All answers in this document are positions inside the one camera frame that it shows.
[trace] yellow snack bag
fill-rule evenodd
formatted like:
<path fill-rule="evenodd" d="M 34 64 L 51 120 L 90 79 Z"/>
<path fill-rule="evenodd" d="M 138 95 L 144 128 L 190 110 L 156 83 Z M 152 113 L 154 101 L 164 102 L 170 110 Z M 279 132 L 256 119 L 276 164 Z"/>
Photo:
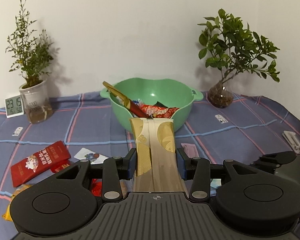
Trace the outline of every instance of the yellow snack bag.
<path fill-rule="evenodd" d="M 31 187 L 32 185 L 30 184 L 22 184 L 21 186 L 19 186 L 15 191 L 14 193 L 12 194 L 11 196 L 11 200 L 10 200 L 10 203 L 12 201 L 12 199 L 18 195 L 20 192 L 24 191 L 25 189 Z M 10 216 L 10 203 L 9 205 L 7 206 L 7 210 L 6 212 L 2 215 L 3 219 L 7 220 L 7 221 L 12 221 L 12 218 Z"/>

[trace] potted plant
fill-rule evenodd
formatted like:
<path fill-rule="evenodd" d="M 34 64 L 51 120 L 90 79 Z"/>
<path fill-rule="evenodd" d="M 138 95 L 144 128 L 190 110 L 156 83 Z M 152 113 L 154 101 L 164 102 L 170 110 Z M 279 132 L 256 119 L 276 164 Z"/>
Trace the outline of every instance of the potted plant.
<path fill-rule="evenodd" d="M 12 52 L 12 57 L 15 58 L 9 72 L 20 69 L 20 75 L 26 80 L 19 91 L 28 120 L 38 123 L 52 115 L 47 84 L 42 80 L 42 75 L 50 73 L 46 68 L 53 60 L 49 52 L 52 43 L 49 42 L 46 30 L 42 30 L 39 37 L 34 37 L 36 30 L 29 30 L 36 20 L 29 21 L 25 3 L 26 0 L 20 0 L 19 15 L 15 17 L 16 30 L 8 36 L 9 46 L 6 52 Z"/>
<path fill-rule="evenodd" d="M 204 47 L 199 58 L 204 58 L 209 51 L 211 57 L 206 59 L 205 66 L 221 71 L 220 81 L 208 92 L 214 106 L 223 108 L 232 103 L 233 94 L 227 90 L 227 83 L 239 73 L 248 71 L 265 79 L 269 75 L 274 81 L 280 81 L 274 54 L 279 49 L 268 38 L 252 32 L 249 24 L 244 28 L 240 17 L 227 14 L 223 9 L 218 11 L 217 17 L 205 19 L 206 23 L 198 24 L 206 26 L 199 36 Z M 272 59 L 269 65 L 267 58 Z"/>

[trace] digital clock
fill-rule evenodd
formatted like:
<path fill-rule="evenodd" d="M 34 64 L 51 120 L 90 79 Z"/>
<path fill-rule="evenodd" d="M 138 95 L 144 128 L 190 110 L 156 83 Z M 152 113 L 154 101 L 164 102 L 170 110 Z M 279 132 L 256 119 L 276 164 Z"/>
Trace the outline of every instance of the digital clock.
<path fill-rule="evenodd" d="M 24 114 L 21 95 L 11 97 L 11 98 L 6 98 L 5 106 L 6 106 L 7 118 Z"/>

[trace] black gripper pad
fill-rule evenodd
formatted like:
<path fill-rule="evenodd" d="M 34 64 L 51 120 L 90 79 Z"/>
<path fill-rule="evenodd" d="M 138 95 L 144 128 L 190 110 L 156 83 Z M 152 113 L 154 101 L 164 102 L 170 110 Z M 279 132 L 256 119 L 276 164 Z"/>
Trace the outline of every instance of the black gripper pad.
<path fill-rule="evenodd" d="M 231 230 L 209 205 L 191 203 L 184 193 L 129 193 L 104 204 L 87 226 L 69 235 L 43 238 L 20 233 L 13 240 L 298 240 L 293 233 L 251 237 Z"/>

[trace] small label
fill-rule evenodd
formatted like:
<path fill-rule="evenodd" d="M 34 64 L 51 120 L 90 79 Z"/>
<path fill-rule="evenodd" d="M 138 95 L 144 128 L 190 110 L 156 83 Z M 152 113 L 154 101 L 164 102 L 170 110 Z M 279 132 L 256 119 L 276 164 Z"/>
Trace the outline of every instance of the small label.
<path fill-rule="evenodd" d="M 221 122 L 221 123 L 226 123 L 228 122 L 222 115 L 216 114 L 215 117 Z"/>
<path fill-rule="evenodd" d="M 18 127 L 14 133 L 12 134 L 12 136 L 19 136 L 20 132 L 22 131 L 23 127 Z"/>
<path fill-rule="evenodd" d="M 158 200 L 161 199 L 161 197 L 160 197 L 159 195 L 155 195 L 155 196 L 153 197 L 153 199 L 156 200 L 156 201 L 158 201 Z"/>

